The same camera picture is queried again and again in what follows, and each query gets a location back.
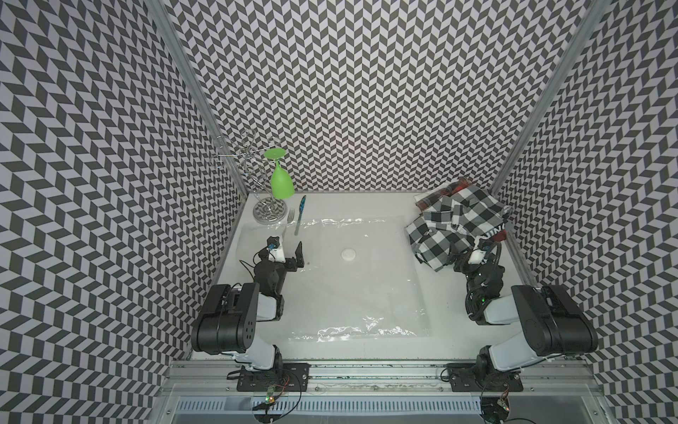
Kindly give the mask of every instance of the cloth pile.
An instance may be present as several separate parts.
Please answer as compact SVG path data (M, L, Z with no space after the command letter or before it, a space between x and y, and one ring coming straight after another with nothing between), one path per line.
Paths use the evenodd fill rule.
M477 236L506 239L511 208L465 178L426 193L416 202L422 215L405 230L414 256L439 271Z

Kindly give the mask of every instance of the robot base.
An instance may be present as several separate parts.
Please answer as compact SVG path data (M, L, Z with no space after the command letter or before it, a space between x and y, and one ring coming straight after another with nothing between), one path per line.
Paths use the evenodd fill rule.
M287 377L290 378L290 381L287 383L285 391L306 391L308 371L311 369L311 365L304 362L283 363L280 351L277 346L273 346L275 347L273 367L270 370L262 371L247 371L245 367L242 367L238 378L238 391L265 392L272 385L280 385L276 388L276 391L280 391Z
M497 371L489 361L489 346L481 349L475 364L447 364L452 391L523 391L518 372Z

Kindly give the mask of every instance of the chevron patterned wall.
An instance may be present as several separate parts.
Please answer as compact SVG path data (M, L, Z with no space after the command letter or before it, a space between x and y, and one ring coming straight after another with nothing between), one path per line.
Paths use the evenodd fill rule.
M613 2L501 193L601 337L622 423L678 423L676 0Z
M139 0L0 2L0 423L146 416L239 203L213 154Z
M223 130L298 189L489 185L590 0L166 0Z

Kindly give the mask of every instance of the black and white checkered shirt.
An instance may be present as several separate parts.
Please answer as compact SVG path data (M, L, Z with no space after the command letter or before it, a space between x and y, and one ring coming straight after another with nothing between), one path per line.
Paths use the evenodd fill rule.
M471 186L442 197L405 230L417 259L438 271L451 255L473 246L477 236L491 237L503 230L509 215L510 207Z

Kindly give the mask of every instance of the knife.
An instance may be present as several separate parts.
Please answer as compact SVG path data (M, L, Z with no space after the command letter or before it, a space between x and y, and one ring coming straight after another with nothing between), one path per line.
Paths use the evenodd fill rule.
M304 212L304 204L306 203L306 195L301 198L299 203L299 219L297 220L297 226L294 229L294 235L299 235L299 225L301 225L301 214Z

